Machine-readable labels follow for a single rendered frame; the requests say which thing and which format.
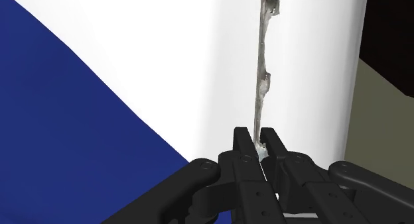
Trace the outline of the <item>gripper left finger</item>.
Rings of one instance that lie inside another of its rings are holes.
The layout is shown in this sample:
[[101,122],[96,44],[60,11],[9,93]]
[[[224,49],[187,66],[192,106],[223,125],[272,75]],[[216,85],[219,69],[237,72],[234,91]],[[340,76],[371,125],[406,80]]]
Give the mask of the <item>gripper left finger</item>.
[[225,211],[231,224],[287,224],[243,127],[217,162],[193,160],[102,224],[214,224]]

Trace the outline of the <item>thin grey object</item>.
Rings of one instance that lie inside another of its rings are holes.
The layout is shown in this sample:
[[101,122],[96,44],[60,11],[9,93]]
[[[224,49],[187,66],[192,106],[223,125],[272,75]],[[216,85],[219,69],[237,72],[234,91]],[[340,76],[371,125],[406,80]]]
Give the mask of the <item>thin grey object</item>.
[[257,158],[261,162],[265,157],[268,157],[265,143],[260,142],[260,132],[263,101],[271,83],[271,74],[267,71],[265,61],[265,36],[270,19],[279,14],[280,0],[261,0],[260,3],[253,144],[257,152]]

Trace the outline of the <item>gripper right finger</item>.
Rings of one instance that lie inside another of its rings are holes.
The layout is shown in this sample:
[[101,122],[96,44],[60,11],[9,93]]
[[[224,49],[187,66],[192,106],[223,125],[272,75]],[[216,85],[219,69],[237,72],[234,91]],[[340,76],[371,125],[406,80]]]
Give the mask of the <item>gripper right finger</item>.
[[414,190],[347,161],[323,169],[288,151],[272,128],[263,128],[260,140],[283,212],[315,213],[320,224],[414,224]]

